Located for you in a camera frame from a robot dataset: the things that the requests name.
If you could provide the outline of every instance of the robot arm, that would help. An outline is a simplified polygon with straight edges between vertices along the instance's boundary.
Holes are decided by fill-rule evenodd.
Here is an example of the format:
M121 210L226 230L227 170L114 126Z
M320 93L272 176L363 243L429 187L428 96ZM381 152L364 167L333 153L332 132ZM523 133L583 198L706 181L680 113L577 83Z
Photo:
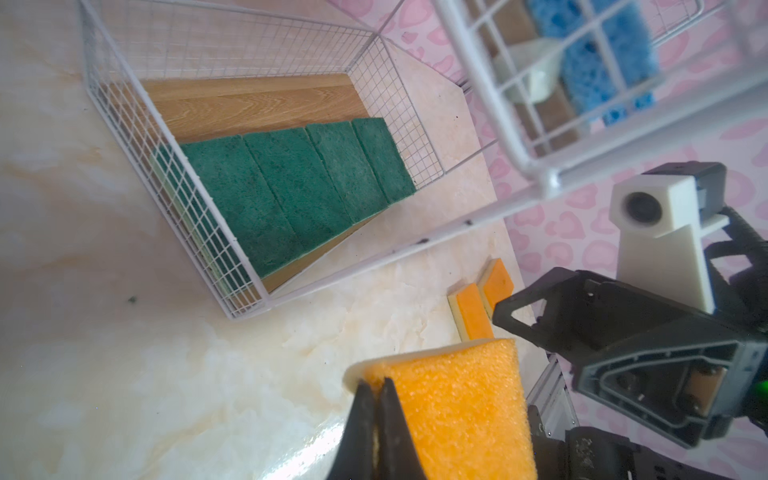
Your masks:
M665 164L614 187L617 279L555 268L495 308L493 323L572 364L577 392L687 448L733 418L766 428L768 249L725 207L722 164ZM731 238L705 252L701 238ZM727 283L713 257L746 254ZM514 311L546 300L533 326Z

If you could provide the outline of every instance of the white wire basket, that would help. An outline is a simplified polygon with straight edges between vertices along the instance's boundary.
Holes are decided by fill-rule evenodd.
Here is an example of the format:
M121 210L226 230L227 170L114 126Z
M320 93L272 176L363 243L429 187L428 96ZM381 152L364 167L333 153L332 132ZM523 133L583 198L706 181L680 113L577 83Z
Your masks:
M465 1L474 2L479 16L468 13ZM561 149L547 147L561 131L539 128L538 135L527 134L505 98L505 90L510 87L525 90L523 80L534 65L518 70L507 59L508 70L513 75L500 82L491 68L488 49L478 34L481 28L487 28L498 42L500 35L494 13L510 1L520 0L498 0L488 2L490 5L484 0L435 0L434 3L473 90L488 111L499 145L529 185L504 200L432 232L421 233L413 241L283 294L267 292L141 81L348 74L368 113L386 120L414 184L420 189L461 168L479 152L450 170L442 168L392 61L393 45L379 32L365 28L194 0L103 0L96 6L88 0L79 0L84 79L99 112L230 318L265 312L424 250L655 157L690 140L694 134L754 116L768 106L768 60L766 54L756 52L750 40L750 36L765 25L738 18L732 2L726 0L717 7L717 11L728 15L734 32L731 38L630 86L621 78L612 50L605 48L604 38L601 40L601 36L604 37L601 24L632 0L619 0L599 15L591 8L590 0L580 0L579 5L588 13L589 20L563 38L558 50L565 50L581 35L594 34L618 93L597 110L560 127L566 131L587 125L598 131ZM656 43L713 14L700 0L680 2L684 6L681 12L658 9L650 18L646 14ZM626 104L639 93L663 87L676 71L734 45L744 58L737 67L647 110L630 108L626 119L609 128L594 128L595 118L602 112ZM535 119L536 109L530 101L525 102L525 109Z
M88 94L230 318L272 296L158 113L142 81L347 74L382 117L414 185L443 175L376 31L185 0L79 2Z

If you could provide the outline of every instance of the green led light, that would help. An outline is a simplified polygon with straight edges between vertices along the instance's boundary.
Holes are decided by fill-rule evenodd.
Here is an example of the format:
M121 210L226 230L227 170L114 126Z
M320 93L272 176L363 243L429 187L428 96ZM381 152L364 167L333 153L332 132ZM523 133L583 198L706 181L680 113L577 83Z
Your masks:
M754 390L760 399L768 399L768 380L765 382L756 383Z

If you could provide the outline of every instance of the sponge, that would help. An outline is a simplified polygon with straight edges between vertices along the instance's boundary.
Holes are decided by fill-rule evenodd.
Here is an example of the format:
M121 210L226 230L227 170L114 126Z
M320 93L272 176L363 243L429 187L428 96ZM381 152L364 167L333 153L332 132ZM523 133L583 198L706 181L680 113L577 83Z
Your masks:
M291 227L311 251L352 226L303 128L244 135Z
M345 384L395 383L427 478L535 480L518 354L511 339L478 340L350 367Z
M387 208L384 193L348 121L307 125L306 132L352 222L358 223Z
M496 307L496 303L509 298L515 289L515 284L509 278L509 272L500 258L491 260L480 277L478 286L482 304L490 318L493 318L493 309Z
M448 304L462 342L492 339L493 329L485 312L480 290L474 283L448 296Z
M357 118L352 120L352 126L387 201L394 204L413 195L416 187L384 119Z
M590 0L596 14L617 1ZM526 0L526 4L542 37L565 38L586 22L586 15L576 0ZM622 8L607 18L602 28L628 87L659 72L650 34L637 5L630 3ZM560 75L579 114L599 107L618 93L618 86L611 81L591 33L582 35L565 49ZM631 102L642 110L654 104L654 97L647 92ZM603 115L603 122L611 125L626 116L626 108L616 107Z
M260 276L269 275L302 253L299 238L241 136L184 144L181 149ZM198 222L197 228L208 230L200 234L211 238L212 229L206 221ZM216 244L208 247L213 247L214 253L220 252L222 246L215 235L211 241ZM234 268L230 257L237 258L234 252L229 254L217 258L224 272ZM241 270L240 275L247 281ZM233 289L241 286L232 285Z

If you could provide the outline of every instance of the wire rack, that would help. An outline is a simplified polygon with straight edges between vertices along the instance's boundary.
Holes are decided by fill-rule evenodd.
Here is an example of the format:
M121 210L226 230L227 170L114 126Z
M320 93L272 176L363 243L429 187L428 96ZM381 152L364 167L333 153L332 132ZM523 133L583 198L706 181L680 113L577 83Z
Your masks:
M579 10L584 22L571 34L560 39L556 48L547 51L533 65L524 68L515 65L511 55L507 53L502 27L497 25L499 12L510 8L509 5L525 5L524 0L436 0L435 7L459 59L468 72L473 91L485 106L502 150L513 166L538 189L537 197L543 200L637 161L636 153L628 157L628 151L621 150L629 148L636 141L647 142L647 152L671 147L674 144L669 144L666 140L650 141L650 136L653 134L661 138L664 136L664 128L673 124L680 128L681 135L690 137L691 132L700 130L705 123L743 118L743 114L735 114L732 118L715 119L704 116L697 117L696 122L693 121L697 114L709 108L716 105L724 108L724 102L728 103L731 98L753 88L764 87L768 78L766 55L759 54L750 42L750 36L765 28L765 23L745 22L743 18L738 17L733 3L725 0L715 8L704 11L703 3L698 0L654 0L655 13L647 23L655 25L651 29L656 35L656 44L720 10L726 13L733 34L718 45L691 55L636 84L627 84L604 30L604 23L626 8L633 8L634 0L602 2L607 6L599 12L595 10L591 0L574 0L571 2L572 8ZM468 6L475 10L473 14ZM576 114L559 126L546 129L545 119L540 115L537 106L531 102L525 79L538 63L545 62L555 55L562 55L577 41L584 40L589 40L599 54L616 93L600 107ZM643 111L633 106L635 98L660 87L671 76L684 71L690 65L726 48L737 48L743 57L741 66L728 72L731 81L735 81L738 87L727 87L728 80L719 77L708 81L702 88L684 95L683 98L671 98ZM511 72L510 75L504 78L497 76L491 65L491 50L498 52L498 56ZM516 107L517 113L506 99L506 93L513 89L520 91L524 100ZM749 111L754 112L764 105L764 101L758 102ZM627 111L627 118L620 124L593 134L583 133L595 130L592 125L595 119L617 108L626 108ZM531 119L530 128L521 127L518 117L521 111ZM686 124L678 125L682 120L685 120ZM570 141L565 147L557 146L561 135L573 132L578 137L577 141Z
M666 4L662 2L647 2L654 11L648 15L648 29L653 37L654 46L658 46L693 27L700 20L706 5L704 0L673 0Z
M80 0L84 81L139 178L230 318L274 304L142 80L348 74L417 189L442 165L378 32L187 0Z

